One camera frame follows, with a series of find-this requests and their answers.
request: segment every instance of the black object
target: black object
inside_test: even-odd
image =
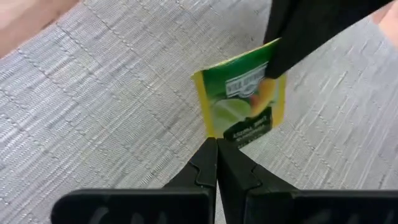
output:
[[[398,192],[298,190],[224,139],[207,139],[162,189],[77,190],[53,224],[211,224],[216,180],[228,224],[398,223]]]
[[[391,0],[274,0],[264,43],[281,37],[266,69],[278,78],[350,25]]]

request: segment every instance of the yellow packet edge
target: yellow packet edge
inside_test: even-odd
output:
[[[202,71],[195,72],[193,74],[193,76],[191,77],[191,79],[195,82],[195,85],[197,88],[199,102],[200,102],[200,106],[201,106],[201,113],[203,115],[203,120],[204,120],[205,126],[206,126],[207,137],[208,138],[216,137],[214,127],[213,127],[213,121],[211,119],[210,105],[209,105],[209,101],[207,99],[205,84],[203,82]]]
[[[285,88],[286,88],[286,73],[278,78],[278,95],[279,99],[275,106],[272,107],[272,128],[280,125],[284,120],[285,115]]]

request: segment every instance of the tea packet label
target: tea packet label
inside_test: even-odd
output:
[[[243,147],[283,120],[286,76],[266,78],[277,40],[196,72],[208,137]]]

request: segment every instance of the woven fabric surface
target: woven fabric surface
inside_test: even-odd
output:
[[[0,223],[50,223],[76,189],[163,186],[205,139],[190,75],[259,46],[270,6],[86,0],[1,59]],[[357,23],[289,71],[285,122],[243,152],[301,189],[398,188],[397,62]]]

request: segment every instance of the green tea packet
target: green tea packet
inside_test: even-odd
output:
[[[240,148],[282,122],[286,76],[264,77],[276,44],[277,40],[192,76],[208,137],[225,138]]]

